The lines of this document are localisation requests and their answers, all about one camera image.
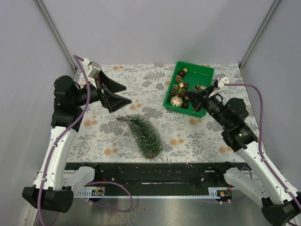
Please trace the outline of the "small green christmas tree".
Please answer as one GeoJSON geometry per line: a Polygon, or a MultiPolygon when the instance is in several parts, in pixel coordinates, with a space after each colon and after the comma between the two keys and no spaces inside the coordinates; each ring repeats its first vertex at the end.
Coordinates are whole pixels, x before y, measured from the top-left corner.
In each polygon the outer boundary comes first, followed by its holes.
{"type": "Polygon", "coordinates": [[[146,159],[154,159],[163,151],[164,145],[158,130],[143,115],[119,116],[117,120],[128,126],[139,151],[146,159]]]}

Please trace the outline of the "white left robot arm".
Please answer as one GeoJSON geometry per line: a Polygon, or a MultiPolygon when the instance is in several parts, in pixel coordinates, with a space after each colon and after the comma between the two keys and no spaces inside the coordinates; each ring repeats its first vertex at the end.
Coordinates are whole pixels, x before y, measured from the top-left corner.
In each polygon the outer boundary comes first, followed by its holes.
{"type": "Polygon", "coordinates": [[[103,71],[89,77],[93,81],[84,87],[67,75],[54,82],[54,113],[48,150],[33,185],[24,187],[22,192],[22,197],[38,210],[66,213],[76,192],[88,183],[92,186],[101,183],[100,167],[94,163],[80,164],[75,174],[63,180],[72,143],[89,104],[101,102],[102,107],[113,113],[132,101],[117,95],[125,91],[126,86],[110,79],[103,71]]]}

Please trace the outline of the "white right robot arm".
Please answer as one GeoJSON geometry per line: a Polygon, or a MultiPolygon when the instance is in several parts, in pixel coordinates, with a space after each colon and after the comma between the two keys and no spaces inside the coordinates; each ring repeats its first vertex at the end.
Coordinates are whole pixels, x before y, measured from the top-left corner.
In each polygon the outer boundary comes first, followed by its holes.
{"type": "Polygon", "coordinates": [[[218,89],[186,91],[185,95],[195,112],[206,110],[224,129],[222,137],[237,155],[253,170],[258,182],[244,175],[238,168],[225,163],[214,174],[219,186],[227,184],[239,189],[260,208],[273,226],[289,223],[301,212],[301,193],[287,181],[270,158],[262,151],[262,138],[257,137],[245,123],[249,115],[244,100],[233,97],[223,104],[218,89]]]}

